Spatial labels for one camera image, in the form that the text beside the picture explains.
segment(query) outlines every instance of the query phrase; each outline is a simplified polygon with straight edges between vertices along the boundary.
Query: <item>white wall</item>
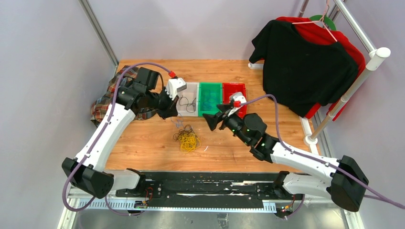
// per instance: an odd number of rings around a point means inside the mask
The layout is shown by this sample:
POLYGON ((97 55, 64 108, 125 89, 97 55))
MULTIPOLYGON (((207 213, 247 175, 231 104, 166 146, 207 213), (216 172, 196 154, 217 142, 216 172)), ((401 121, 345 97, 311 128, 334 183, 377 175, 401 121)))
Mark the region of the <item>white wall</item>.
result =
MULTIPOLYGON (((271 19, 303 0, 90 0, 118 59, 248 59, 271 19)), ((325 1, 309 1, 306 16, 325 1)))
POLYGON ((77 0, 1 0, 0 28, 0 225, 53 229, 114 67, 77 0))
MULTIPOLYGON (((404 1, 350 0, 347 4, 377 47, 391 56, 361 86, 336 122, 326 128, 337 157, 352 156, 383 195, 405 204, 404 1)), ((342 15, 337 27, 368 57, 342 15)), ((367 229, 403 228, 404 210, 365 199, 360 213, 367 229)))

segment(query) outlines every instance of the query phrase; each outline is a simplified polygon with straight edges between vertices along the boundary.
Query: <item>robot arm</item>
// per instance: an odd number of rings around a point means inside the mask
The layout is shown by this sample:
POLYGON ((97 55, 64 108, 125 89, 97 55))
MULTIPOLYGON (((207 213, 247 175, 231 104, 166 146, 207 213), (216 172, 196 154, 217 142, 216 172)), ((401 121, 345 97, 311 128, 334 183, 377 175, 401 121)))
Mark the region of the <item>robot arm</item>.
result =
POLYGON ((269 191, 276 193, 279 198, 291 194, 321 196, 332 199, 343 209, 359 210, 365 188, 330 166, 335 165, 368 185, 368 179, 353 158, 343 156, 342 159, 337 159, 318 156, 281 143, 278 138, 266 133, 267 125, 256 113, 247 114, 243 119, 235 114, 239 109, 238 106, 246 102, 242 93, 233 94, 230 101, 230 104, 219 104, 217 107, 220 112, 215 115, 203 114, 212 131, 222 122, 219 129, 229 128, 234 136, 250 147, 250 152, 257 159, 287 165, 305 173, 298 175, 281 171, 273 183, 272 190, 269 191), (326 164, 309 156, 326 161, 326 164))
POLYGON ((177 94, 185 90, 187 84, 182 78, 175 77, 169 79, 160 93, 153 93, 150 90, 156 88, 159 75, 159 72, 140 68, 136 79, 118 88, 114 113, 111 114, 113 105, 110 104, 106 116, 85 147, 74 159, 66 158, 62 163, 62 169, 69 176, 78 162, 88 157, 74 174, 71 180, 73 186, 97 198, 105 197, 112 190, 129 189, 136 195, 145 189, 145 176, 134 169, 104 169, 111 150, 141 108, 156 109, 163 119, 178 115, 177 94), (87 154, 101 131, 103 134, 87 154))

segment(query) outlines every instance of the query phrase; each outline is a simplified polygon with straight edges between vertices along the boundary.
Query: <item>red shirt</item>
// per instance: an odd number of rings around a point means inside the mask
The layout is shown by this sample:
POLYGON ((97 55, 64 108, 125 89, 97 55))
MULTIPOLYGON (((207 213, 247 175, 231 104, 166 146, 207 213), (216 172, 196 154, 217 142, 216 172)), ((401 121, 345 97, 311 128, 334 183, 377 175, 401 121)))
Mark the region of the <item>red shirt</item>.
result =
MULTIPOLYGON (((309 18, 295 18, 295 17, 279 17, 276 20, 278 21, 288 21, 291 23, 294 22, 305 22, 305 21, 311 21, 309 18)), ((326 29, 321 28, 320 26, 316 25, 315 23, 309 23, 309 24, 296 24, 294 25, 296 30, 299 32, 299 34, 307 41, 315 43, 315 44, 323 44, 323 45, 329 45, 333 44, 336 41, 331 37, 331 35, 326 31, 326 29)), ((354 59, 354 61, 357 63, 359 66, 359 73, 357 77, 363 72, 363 70, 366 67, 366 62, 364 59, 363 54, 354 46, 350 43, 349 39, 343 33, 339 31, 331 31, 333 36, 342 44, 344 47, 345 51, 354 59)), ((331 111, 337 102, 332 104, 329 108, 329 111, 331 111)), ((335 121, 341 112, 344 110, 344 107, 336 114, 336 116, 333 118, 333 121, 335 121)), ((311 110, 307 113, 305 116, 306 118, 312 118, 316 111, 321 107, 321 105, 315 104, 311 110)))

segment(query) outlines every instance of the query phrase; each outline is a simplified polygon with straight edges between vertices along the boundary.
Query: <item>green plastic tray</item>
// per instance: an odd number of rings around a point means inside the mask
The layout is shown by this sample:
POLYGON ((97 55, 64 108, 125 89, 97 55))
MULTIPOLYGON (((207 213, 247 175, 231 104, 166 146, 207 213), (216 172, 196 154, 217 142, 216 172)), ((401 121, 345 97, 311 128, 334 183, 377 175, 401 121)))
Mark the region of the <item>green plastic tray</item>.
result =
POLYGON ((198 116, 216 114, 216 105, 222 103, 222 83, 200 83, 198 97, 198 116))

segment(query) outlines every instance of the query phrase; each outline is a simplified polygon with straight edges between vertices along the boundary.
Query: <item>wooden tabletop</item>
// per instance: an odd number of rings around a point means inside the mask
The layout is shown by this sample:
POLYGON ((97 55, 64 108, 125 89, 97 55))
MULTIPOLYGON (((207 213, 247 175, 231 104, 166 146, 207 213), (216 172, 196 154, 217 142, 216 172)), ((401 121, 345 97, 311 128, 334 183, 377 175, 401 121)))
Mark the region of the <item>wooden tabletop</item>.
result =
MULTIPOLYGON (((123 60, 124 65, 152 61, 174 71, 186 82, 245 83, 247 99, 264 95, 262 70, 251 70, 248 61, 241 60, 123 60)), ((154 66, 145 67, 162 73, 165 83, 169 76, 154 66)), ((308 151, 299 117, 283 105, 279 105, 280 131, 283 140, 290 145, 308 151)), ((267 124, 267 133, 277 136, 274 103, 262 99, 248 105, 247 113, 257 113, 267 124)), ((121 135, 107 161, 106 169, 133 168, 139 171, 216 171, 216 172, 279 172, 298 170, 284 165, 259 161, 249 152, 249 147, 229 129, 208 128, 202 117, 184 117, 201 139, 202 146, 194 152, 180 151, 180 144, 173 140, 179 130, 170 119, 157 115, 145 121, 132 122, 121 135)))

